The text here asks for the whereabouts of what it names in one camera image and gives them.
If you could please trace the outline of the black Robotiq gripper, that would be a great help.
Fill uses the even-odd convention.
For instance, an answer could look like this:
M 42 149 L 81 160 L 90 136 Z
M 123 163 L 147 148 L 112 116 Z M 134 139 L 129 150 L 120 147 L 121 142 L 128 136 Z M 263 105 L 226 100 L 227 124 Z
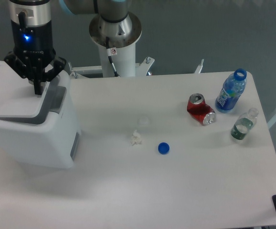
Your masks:
M 22 79 L 27 79 L 34 86 L 34 93 L 42 95 L 41 83 L 52 81 L 66 65 L 62 57 L 55 57 L 52 39 L 52 22 L 27 27 L 20 31 L 20 25 L 11 22 L 14 49 L 5 58 L 5 63 Z M 45 72 L 46 67 L 53 60 L 53 68 Z

